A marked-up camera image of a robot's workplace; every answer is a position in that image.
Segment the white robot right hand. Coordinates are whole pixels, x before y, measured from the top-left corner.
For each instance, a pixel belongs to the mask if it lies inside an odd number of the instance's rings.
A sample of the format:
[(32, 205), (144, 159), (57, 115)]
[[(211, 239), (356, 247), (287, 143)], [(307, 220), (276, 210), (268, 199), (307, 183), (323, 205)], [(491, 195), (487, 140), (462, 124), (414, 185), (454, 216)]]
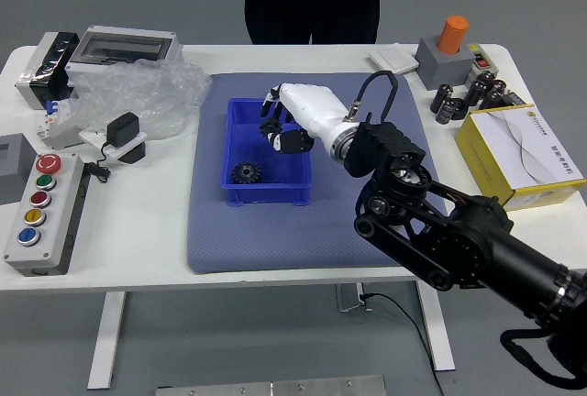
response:
[(325, 86), (282, 83), (265, 97), (260, 132), (283, 154), (307, 152), (318, 138), (330, 157), (341, 162), (357, 131), (359, 108), (360, 101), (346, 107)]

